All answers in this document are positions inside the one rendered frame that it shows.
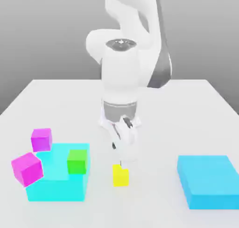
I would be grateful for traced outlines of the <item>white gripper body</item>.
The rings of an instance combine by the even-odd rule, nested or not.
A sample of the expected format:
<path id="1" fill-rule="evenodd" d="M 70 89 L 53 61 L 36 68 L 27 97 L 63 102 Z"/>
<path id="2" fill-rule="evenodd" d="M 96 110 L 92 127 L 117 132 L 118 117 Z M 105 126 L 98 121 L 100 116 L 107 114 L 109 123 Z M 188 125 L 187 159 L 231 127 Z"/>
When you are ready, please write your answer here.
<path id="1" fill-rule="evenodd" d="M 121 163 L 131 163 L 138 158 L 138 134 L 134 127 L 120 130 L 112 127 L 112 147 Z"/>

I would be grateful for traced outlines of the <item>small yellow cube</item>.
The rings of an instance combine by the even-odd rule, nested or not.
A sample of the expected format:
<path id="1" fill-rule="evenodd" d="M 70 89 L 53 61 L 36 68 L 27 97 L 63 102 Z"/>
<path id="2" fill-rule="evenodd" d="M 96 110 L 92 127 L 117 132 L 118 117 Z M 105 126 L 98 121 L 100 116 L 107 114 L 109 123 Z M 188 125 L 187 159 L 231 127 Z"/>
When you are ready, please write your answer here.
<path id="1" fill-rule="evenodd" d="M 120 164 L 112 166 L 113 186 L 128 186 L 129 185 L 129 170 L 122 169 Z"/>

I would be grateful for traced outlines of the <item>small green cube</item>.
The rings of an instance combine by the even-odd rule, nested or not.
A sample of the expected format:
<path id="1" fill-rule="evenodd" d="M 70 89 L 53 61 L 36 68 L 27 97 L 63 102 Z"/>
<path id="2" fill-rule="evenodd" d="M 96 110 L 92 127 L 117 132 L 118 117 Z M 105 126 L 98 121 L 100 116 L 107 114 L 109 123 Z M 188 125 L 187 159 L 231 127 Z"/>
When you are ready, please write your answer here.
<path id="1" fill-rule="evenodd" d="M 70 150 L 67 157 L 69 174 L 86 174 L 88 165 L 87 150 Z"/>

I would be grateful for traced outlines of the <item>small purple cube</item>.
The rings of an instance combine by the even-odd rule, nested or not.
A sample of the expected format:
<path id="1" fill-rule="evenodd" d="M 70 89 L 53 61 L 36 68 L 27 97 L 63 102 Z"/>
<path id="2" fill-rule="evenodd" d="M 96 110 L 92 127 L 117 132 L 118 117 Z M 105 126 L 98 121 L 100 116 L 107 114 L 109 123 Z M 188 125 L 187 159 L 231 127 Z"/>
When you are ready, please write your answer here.
<path id="1" fill-rule="evenodd" d="M 33 152 L 50 151 L 52 147 L 52 131 L 50 128 L 36 128 L 31 135 Z"/>

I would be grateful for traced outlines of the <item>small magenta cube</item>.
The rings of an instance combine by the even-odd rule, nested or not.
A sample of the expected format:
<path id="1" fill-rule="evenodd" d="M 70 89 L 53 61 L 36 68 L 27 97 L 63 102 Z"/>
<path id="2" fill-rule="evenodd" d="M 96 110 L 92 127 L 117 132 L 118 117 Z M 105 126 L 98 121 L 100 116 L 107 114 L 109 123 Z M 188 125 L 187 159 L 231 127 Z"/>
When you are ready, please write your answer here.
<path id="1" fill-rule="evenodd" d="M 15 178 L 27 187 L 43 177 L 42 162 L 33 153 L 26 153 L 11 161 Z"/>

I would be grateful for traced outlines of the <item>large cyan box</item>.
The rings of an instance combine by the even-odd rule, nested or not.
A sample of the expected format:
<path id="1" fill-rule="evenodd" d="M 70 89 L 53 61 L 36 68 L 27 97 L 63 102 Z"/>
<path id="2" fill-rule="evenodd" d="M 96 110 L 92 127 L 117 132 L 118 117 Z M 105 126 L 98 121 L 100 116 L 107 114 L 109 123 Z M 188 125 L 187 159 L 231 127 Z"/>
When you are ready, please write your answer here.
<path id="1" fill-rule="evenodd" d="M 69 174 L 70 150 L 87 151 L 85 174 Z M 54 143 L 51 151 L 37 152 L 42 162 L 43 177 L 26 188 L 29 201 L 84 201 L 91 166 L 88 143 Z"/>

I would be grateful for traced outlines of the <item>large blue box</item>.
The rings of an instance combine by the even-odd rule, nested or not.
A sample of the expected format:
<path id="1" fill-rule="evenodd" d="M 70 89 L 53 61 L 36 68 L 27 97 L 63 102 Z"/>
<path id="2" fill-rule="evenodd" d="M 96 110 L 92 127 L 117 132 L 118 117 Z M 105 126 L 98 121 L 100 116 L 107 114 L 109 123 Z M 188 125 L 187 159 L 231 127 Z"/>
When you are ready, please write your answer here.
<path id="1" fill-rule="evenodd" d="M 179 156 L 177 172 L 189 209 L 239 210 L 239 173 L 227 156 Z"/>

